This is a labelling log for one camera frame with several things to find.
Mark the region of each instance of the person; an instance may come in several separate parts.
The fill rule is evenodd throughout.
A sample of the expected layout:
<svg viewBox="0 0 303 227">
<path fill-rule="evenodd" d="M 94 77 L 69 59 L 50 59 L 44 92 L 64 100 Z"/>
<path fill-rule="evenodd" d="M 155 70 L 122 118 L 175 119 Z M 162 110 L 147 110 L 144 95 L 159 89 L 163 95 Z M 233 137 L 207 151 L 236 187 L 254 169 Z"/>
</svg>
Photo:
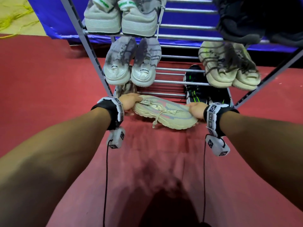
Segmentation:
<svg viewBox="0 0 303 227">
<path fill-rule="evenodd" d="M 142 98 L 130 93 L 119 100 L 127 111 Z M 206 104 L 188 106 L 204 119 Z M 46 226 L 110 123 L 109 112 L 97 107 L 39 132 L 0 158 L 0 226 Z M 303 126 L 227 111 L 220 128 L 248 165 L 303 211 Z"/>
</svg>

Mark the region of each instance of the wristband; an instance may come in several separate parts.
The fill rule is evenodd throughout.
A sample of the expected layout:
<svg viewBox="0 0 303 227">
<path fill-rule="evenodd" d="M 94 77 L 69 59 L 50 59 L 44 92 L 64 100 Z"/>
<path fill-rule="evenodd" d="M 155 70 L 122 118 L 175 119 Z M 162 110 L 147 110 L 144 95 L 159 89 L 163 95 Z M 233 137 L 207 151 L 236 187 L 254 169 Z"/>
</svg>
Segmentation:
<svg viewBox="0 0 303 227">
<path fill-rule="evenodd" d="M 220 119 L 222 114 L 227 111 L 239 113 L 237 109 L 229 107 L 228 104 L 223 103 L 212 103 L 205 108 L 203 117 L 206 121 L 206 128 L 208 129 L 211 135 L 215 137 L 225 136 L 225 134 L 220 129 Z"/>
<path fill-rule="evenodd" d="M 95 109 L 96 107 L 102 107 L 106 109 L 111 117 L 111 123 L 107 128 L 107 130 L 115 130 L 123 122 L 123 118 L 124 118 L 123 106 L 120 100 L 117 99 L 116 97 L 107 96 L 101 98 L 97 102 L 97 104 L 92 107 L 91 110 Z"/>
</svg>

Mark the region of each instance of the hand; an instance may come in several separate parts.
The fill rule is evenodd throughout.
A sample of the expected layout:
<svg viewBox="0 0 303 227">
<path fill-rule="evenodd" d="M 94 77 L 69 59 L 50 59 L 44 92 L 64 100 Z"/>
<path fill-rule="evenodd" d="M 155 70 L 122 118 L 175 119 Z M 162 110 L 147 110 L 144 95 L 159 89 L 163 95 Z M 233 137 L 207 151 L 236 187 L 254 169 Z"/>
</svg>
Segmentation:
<svg viewBox="0 0 303 227">
<path fill-rule="evenodd" d="M 189 103 L 185 106 L 189 107 L 189 112 L 197 119 L 204 119 L 203 113 L 205 108 L 208 106 L 206 103 L 197 102 L 197 103 Z"/>
<path fill-rule="evenodd" d="M 140 102 L 142 99 L 137 93 L 128 93 L 119 97 L 124 111 L 130 110 L 136 102 Z"/>
</svg>

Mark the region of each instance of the person's right arm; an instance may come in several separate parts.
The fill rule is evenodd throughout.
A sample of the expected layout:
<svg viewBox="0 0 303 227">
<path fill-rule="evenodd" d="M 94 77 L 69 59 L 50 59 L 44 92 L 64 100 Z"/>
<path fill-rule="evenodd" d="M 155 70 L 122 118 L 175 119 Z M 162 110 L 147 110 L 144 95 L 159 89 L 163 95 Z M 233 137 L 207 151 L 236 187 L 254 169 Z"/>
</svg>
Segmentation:
<svg viewBox="0 0 303 227">
<path fill-rule="evenodd" d="M 202 119 L 206 106 L 190 105 L 190 112 Z M 248 165 L 303 211 L 303 126 L 228 111 L 220 128 Z"/>
</svg>

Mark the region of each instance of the blue tarp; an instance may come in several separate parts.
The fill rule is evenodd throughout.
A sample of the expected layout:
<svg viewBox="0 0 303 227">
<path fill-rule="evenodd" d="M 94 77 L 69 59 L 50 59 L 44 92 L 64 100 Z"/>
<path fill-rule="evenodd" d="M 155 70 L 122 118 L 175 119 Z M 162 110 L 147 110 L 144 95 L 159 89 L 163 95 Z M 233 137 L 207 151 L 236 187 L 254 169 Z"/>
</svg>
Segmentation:
<svg viewBox="0 0 303 227">
<path fill-rule="evenodd" d="M 80 41 L 62 3 L 60 0 L 28 0 L 38 16 L 46 34 L 53 39 L 68 39 Z M 72 0 L 81 19 L 89 0 Z M 170 3 L 166 4 L 169 8 L 187 8 L 187 9 L 209 9 L 216 10 L 214 5 L 189 4 L 189 3 Z M 192 14 L 192 13 L 170 13 L 165 12 L 162 23 L 164 24 L 184 24 L 198 26 L 216 26 L 219 15 Z M 221 37 L 218 32 L 209 32 L 202 30 L 183 30 L 183 29 L 165 29 L 160 28 L 160 34 L 204 36 L 204 37 Z M 111 43 L 109 37 L 99 35 L 89 35 L 91 42 L 94 43 Z M 159 39 L 161 44 L 186 45 L 199 47 L 201 42 L 196 41 L 177 41 Z M 252 45 L 251 50 L 293 52 L 295 48 L 282 45 Z"/>
</svg>

